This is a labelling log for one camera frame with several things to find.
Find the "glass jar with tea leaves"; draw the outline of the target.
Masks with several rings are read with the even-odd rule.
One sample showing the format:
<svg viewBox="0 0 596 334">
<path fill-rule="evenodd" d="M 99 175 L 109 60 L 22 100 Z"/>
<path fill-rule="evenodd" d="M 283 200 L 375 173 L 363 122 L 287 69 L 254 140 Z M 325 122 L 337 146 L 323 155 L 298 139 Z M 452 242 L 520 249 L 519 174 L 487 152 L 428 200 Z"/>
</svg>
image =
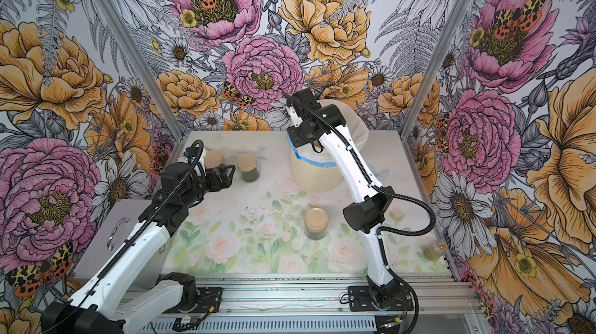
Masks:
<svg viewBox="0 0 596 334">
<path fill-rule="evenodd" d="M 311 208 L 304 216 L 305 233 L 309 239 L 318 240 L 325 237 L 329 217 L 321 208 Z"/>
</svg>

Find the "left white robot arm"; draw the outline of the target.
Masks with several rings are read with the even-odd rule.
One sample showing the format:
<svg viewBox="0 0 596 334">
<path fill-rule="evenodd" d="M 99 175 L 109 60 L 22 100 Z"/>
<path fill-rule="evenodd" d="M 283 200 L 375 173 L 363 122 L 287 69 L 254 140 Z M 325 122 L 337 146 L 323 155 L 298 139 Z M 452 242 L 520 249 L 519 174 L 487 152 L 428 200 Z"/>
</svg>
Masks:
<svg viewBox="0 0 596 334">
<path fill-rule="evenodd" d="M 155 253 L 177 233 L 189 209 L 206 194 L 233 183 L 233 165 L 204 168 L 202 141 L 196 140 L 184 156 L 184 161 L 166 166 L 161 189 L 100 271 L 68 301 L 54 302 L 43 311 L 43 333 L 135 333 L 168 310 L 191 312 L 198 307 L 196 279 L 185 273 L 169 273 L 134 300 L 121 302 Z"/>
</svg>

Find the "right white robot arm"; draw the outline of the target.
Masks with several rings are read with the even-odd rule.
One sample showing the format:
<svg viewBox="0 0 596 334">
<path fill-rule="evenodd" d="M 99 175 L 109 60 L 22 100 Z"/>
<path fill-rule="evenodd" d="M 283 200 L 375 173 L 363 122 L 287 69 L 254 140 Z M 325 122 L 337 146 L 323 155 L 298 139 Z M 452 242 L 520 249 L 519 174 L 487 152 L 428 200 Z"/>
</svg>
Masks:
<svg viewBox="0 0 596 334">
<path fill-rule="evenodd" d="M 287 129 L 294 148 L 321 146 L 321 152 L 331 154 L 343 175 L 353 202 L 343 209 L 348 225 L 359 233 L 366 253 L 369 295 L 377 309 L 388 309 L 397 295 L 408 289 L 403 278 L 392 270 L 383 243 L 383 234 L 405 237 L 425 236 L 436 226 L 436 215 L 425 202 L 397 194 L 392 187 L 384 187 L 366 165 L 349 132 L 347 121 L 337 106 L 321 106 L 311 90 L 293 95 L 284 93 L 292 121 Z M 417 231 L 385 226 L 385 212 L 392 200 L 412 203 L 423 208 L 429 222 Z"/>
</svg>

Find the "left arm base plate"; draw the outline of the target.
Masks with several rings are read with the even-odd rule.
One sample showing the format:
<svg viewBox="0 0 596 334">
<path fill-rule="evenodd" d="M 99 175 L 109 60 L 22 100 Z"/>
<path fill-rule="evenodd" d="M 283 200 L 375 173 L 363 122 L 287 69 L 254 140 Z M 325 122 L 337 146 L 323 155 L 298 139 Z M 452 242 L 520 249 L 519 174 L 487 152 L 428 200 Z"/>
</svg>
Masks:
<svg viewBox="0 0 596 334">
<path fill-rule="evenodd" d="M 165 311 L 167 314 L 212 314 L 220 311 L 223 289 L 221 287 L 198 287 L 190 298 Z"/>
</svg>

